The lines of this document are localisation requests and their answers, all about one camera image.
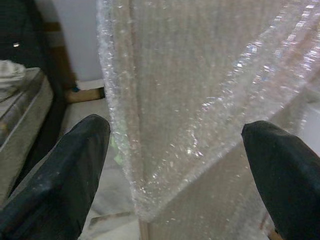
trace plastic wrap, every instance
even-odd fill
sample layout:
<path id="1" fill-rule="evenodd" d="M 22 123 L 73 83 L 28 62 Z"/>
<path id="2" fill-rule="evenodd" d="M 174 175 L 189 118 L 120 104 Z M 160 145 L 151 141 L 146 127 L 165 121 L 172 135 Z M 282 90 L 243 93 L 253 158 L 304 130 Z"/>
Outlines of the plastic wrap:
<path id="1" fill-rule="evenodd" d="M 97 9 L 111 127 L 149 238 L 260 238 L 266 210 L 240 133 L 256 120 L 300 127 L 320 63 L 319 1 L 98 0 Z"/>

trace gray mattress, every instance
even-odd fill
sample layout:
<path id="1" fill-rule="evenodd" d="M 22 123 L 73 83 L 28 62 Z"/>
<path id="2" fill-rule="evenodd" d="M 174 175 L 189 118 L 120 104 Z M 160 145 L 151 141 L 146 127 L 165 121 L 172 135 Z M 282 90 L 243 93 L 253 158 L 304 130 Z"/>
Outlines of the gray mattress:
<path id="1" fill-rule="evenodd" d="M 28 68 L 24 88 L 0 102 L 0 205 L 8 197 L 50 109 L 53 92 L 44 73 Z"/>

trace marble floor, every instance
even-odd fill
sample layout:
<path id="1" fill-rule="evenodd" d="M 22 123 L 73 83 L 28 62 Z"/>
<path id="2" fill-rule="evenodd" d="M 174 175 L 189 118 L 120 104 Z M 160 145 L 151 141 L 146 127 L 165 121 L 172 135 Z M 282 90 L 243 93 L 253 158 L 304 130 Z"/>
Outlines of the marble floor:
<path id="1" fill-rule="evenodd" d="M 90 114 L 109 120 L 106 100 L 70 104 L 61 135 Z M 99 187 L 79 240 L 139 240 L 139 224 L 134 214 L 129 182 L 121 165 L 114 160 L 117 154 L 117 149 L 109 144 Z"/>

